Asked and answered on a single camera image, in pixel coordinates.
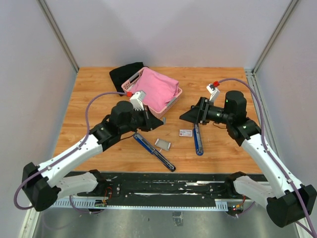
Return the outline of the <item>red staple box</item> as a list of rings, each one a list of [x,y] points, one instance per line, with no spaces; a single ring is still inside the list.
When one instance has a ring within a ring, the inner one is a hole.
[[[180,129],[179,130],[179,136],[180,137],[192,137],[193,131],[189,129]]]

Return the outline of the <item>silver staple strips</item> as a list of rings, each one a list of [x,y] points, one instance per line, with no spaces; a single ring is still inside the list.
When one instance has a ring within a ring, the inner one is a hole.
[[[155,146],[159,147],[162,150],[169,151],[171,147],[171,143],[166,140],[158,138],[155,142]]]

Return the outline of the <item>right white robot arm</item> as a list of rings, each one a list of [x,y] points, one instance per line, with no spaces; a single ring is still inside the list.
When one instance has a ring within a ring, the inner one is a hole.
[[[233,90],[225,94],[222,108],[201,97],[179,118],[192,123],[207,124],[212,121],[226,126],[228,135],[252,157],[269,186],[252,180],[243,172],[236,172],[226,179],[225,194],[229,198],[241,194],[254,200],[282,228],[311,214],[317,191],[311,184],[304,185],[286,168],[272,151],[257,123],[247,117],[246,106],[243,93]]]

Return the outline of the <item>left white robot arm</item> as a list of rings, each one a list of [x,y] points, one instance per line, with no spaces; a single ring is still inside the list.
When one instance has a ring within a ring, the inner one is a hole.
[[[102,122],[88,128],[77,144],[38,166],[33,163],[25,165],[18,189],[24,191],[31,208],[38,212],[48,209],[65,196],[81,192],[101,196],[106,191],[106,184],[97,170],[80,176],[67,177],[67,174],[121,141],[123,134],[138,130],[148,132],[162,125],[163,121],[149,110],[136,111],[130,102],[120,101]]]

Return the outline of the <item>pink folded cloth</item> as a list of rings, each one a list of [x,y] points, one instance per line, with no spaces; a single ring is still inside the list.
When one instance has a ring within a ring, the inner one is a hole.
[[[144,67],[141,77],[130,89],[130,92],[144,91],[143,103],[156,112],[160,112],[177,94],[179,82],[166,75]]]

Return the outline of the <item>pink plastic basket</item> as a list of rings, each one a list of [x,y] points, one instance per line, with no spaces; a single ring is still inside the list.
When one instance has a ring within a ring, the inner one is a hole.
[[[147,105],[154,116],[161,118],[180,98],[182,89],[179,82],[148,67],[143,67],[121,88],[125,92],[143,91],[142,102]]]

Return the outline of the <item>black folded cloth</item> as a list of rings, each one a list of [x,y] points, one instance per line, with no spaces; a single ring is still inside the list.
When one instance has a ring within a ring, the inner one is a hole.
[[[138,73],[144,66],[143,62],[134,62],[115,68],[109,72],[117,92],[124,93],[121,85]]]

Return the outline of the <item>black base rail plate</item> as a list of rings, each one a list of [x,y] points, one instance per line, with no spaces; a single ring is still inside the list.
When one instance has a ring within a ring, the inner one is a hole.
[[[109,206],[144,208],[210,208],[218,199],[241,202],[243,195],[230,195],[228,174],[119,173],[102,172],[95,191],[77,196],[109,198]]]

